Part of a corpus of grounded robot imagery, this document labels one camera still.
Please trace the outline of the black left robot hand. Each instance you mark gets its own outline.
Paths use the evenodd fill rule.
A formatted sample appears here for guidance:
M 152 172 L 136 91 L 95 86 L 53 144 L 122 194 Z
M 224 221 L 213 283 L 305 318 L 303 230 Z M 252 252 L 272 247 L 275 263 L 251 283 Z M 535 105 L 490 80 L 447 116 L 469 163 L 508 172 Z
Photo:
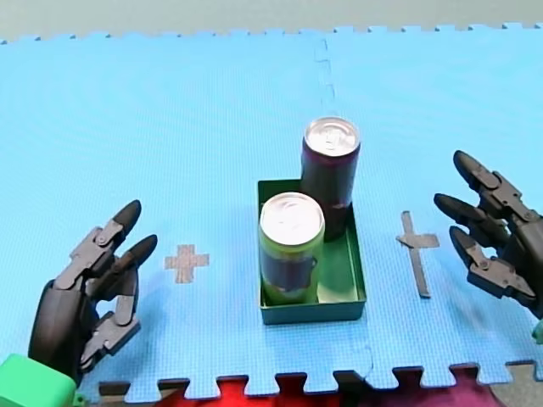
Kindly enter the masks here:
M 31 359 L 81 383 L 138 332 L 138 272 L 158 238 L 151 234 L 121 256 L 115 252 L 141 211 L 135 199 L 105 226 L 92 228 L 70 253 L 69 264 L 46 283 L 31 330 Z

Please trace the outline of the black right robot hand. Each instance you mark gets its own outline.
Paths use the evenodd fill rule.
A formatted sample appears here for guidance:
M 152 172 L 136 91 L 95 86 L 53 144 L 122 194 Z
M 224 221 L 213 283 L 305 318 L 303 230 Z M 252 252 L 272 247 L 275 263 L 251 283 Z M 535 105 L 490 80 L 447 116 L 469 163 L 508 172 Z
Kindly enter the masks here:
M 542 215 L 501 173 L 461 150 L 456 170 L 479 195 L 476 206 L 436 193 L 434 204 L 456 222 L 451 242 L 467 267 L 467 280 L 487 293 L 512 298 L 542 317 Z

